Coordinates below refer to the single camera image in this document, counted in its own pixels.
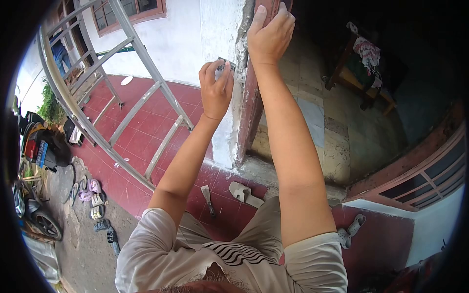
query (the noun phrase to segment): white t-shirt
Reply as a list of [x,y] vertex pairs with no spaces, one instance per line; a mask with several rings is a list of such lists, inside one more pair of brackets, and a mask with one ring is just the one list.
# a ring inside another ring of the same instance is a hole
[[205,275],[212,263],[259,293],[346,292],[347,275],[337,233],[311,237],[285,248],[285,265],[259,250],[233,242],[188,245],[176,240],[173,219],[162,209],[145,210],[117,259],[121,293],[181,286]]

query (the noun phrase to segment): license plate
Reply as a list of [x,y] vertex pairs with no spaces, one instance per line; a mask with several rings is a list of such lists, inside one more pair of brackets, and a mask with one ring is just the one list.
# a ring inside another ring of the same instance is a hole
[[38,156],[36,157],[36,165],[39,166],[39,168],[42,168],[44,166],[44,160],[45,160],[45,153],[47,152],[47,146],[48,144],[41,140],[41,144],[39,145],[39,150],[38,150]]

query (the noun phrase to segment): motorcycle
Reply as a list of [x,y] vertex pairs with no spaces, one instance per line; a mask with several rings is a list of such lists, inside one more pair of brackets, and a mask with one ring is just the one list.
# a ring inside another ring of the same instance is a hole
[[70,164],[72,155],[65,138],[45,127],[44,120],[36,113],[27,112],[21,116],[21,105],[17,107],[15,115],[18,116],[18,129],[23,136],[21,143],[21,157],[36,163],[39,168],[45,168],[53,173],[56,166],[66,167]]
[[34,189],[20,176],[12,189],[17,216],[29,222],[45,236],[56,241],[62,240],[62,228],[36,196]]

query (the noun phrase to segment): man in blue shirt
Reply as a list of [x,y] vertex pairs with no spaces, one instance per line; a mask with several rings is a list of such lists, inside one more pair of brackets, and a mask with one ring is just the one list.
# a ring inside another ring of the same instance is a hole
[[[50,44],[62,33],[59,31],[55,36],[49,38]],[[52,55],[54,56],[55,64],[59,68],[60,75],[63,77],[65,75],[65,70],[63,69],[63,62],[67,65],[67,68],[70,69],[72,65],[70,64],[70,58],[68,57],[68,52],[62,44],[61,40],[58,40],[52,47]]]

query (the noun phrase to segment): blue jeans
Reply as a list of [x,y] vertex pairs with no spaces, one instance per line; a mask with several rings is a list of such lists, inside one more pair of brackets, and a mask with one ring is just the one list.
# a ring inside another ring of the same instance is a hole
[[72,65],[70,64],[70,59],[68,58],[67,51],[64,51],[57,58],[55,58],[55,64],[57,64],[57,67],[59,68],[60,75],[63,77],[65,75],[65,70],[63,69],[62,61],[65,62],[65,65],[67,65],[68,69],[70,69],[72,67]]

